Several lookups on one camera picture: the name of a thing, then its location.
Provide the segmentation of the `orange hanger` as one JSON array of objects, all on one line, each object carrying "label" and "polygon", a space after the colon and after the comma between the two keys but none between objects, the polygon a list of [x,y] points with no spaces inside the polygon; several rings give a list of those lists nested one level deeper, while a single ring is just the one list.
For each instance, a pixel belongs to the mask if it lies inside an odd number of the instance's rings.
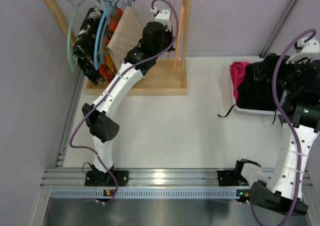
[{"label": "orange hanger", "polygon": [[178,69],[178,55],[180,51],[181,46],[181,36],[182,36],[182,30],[183,30],[183,22],[184,22],[184,12],[185,12],[185,4],[186,0],[182,0],[181,9],[180,9],[180,18],[179,18],[179,25],[178,25],[178,33],[177,33],[177,40],[176,40],[176,49],[175,49],[175,56],[174,56],[174,63],[173,68]]}]

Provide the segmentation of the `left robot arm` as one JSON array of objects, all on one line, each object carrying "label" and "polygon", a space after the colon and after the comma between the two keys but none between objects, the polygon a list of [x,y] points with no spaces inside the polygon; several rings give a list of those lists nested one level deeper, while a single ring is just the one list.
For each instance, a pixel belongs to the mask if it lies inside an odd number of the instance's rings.
[{"label": "left robot arm", "polygon": [[142,31],[142,38],[124,58],[117,75],[104,92],[91,104],[82,107],[85,123],[92,136],[95,150],[94,163],[86,174],[85,186],[108,186],[114,169],[112,160],[113,139],[120,126],[113,121],[116,109],[146,73],[156,64],[157,58],[173,50],[174,36],[170,22],[151,21]]}]

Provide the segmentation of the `magenta trousers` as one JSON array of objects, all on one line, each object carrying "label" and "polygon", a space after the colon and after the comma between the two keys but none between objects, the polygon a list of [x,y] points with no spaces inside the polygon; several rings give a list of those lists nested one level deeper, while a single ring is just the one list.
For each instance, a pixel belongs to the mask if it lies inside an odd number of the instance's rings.
[{"label": "magenta trousers", "polygon": [[239,97],[238,87],[245,78],[246,67],[248,65],[250,65],[249,62],[236,61],[233,62],[229,67],[230,77],[233,85],[233,95],[236,102],[238,101]]}]

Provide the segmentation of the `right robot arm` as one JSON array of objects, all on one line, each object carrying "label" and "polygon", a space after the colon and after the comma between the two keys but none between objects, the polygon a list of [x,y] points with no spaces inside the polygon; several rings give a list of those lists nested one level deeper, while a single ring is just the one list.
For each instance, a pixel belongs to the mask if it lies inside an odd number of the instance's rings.
[{"label": "right robot arm", "polygon": [[320,132],[320,63],[304,57],[294,63],[270,56],[246,68],[238,102],[253,109],[268,108],[282,116],[282,146],[273,174],[259,163],[241,159],[235,175],[250,186],[249,200],[283,215],[305,215],[302,181],[311,147]]}]

